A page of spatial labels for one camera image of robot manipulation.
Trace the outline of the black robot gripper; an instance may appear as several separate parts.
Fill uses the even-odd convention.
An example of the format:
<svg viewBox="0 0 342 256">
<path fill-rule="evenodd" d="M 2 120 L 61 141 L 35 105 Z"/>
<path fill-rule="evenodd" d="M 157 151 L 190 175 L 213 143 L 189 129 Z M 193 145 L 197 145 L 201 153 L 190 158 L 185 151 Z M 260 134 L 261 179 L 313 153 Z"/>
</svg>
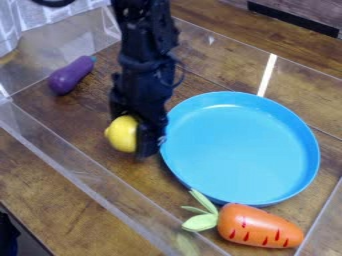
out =
<svg viewBox="0 0 342 256">
<path fill-rule="evenodd" d="M 137 157 L 143 159 L 159 152 L 166 141 L 167 114 L 165 104 L 173 96 L 175 64 L 171 56 L 139 62 L 121 56 L 122 72 L 113 75 L 110 92 L 111 119 L 134 114 L 138 124 Z"/>
</svg>

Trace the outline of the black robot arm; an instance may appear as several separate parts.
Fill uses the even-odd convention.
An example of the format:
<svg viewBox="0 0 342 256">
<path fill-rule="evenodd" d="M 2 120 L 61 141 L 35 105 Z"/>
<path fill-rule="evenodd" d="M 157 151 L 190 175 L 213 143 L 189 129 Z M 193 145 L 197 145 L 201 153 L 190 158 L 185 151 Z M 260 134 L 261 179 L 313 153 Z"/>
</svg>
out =
<svg viewBox="0 0 342 256">
<path fill-rule="evenodd" d="M 118 62 L 113 75 L 110 110 L 114 119 L 131 115 L 138 121 L 135 155 L 158 153 L 169 124 L 166 102 L 183 82 L 175 75 L 181 61 L 173 54 L 179 30 L 170 11 L 170 0 L 111 0 L 122 32 Z"/>
</svg>

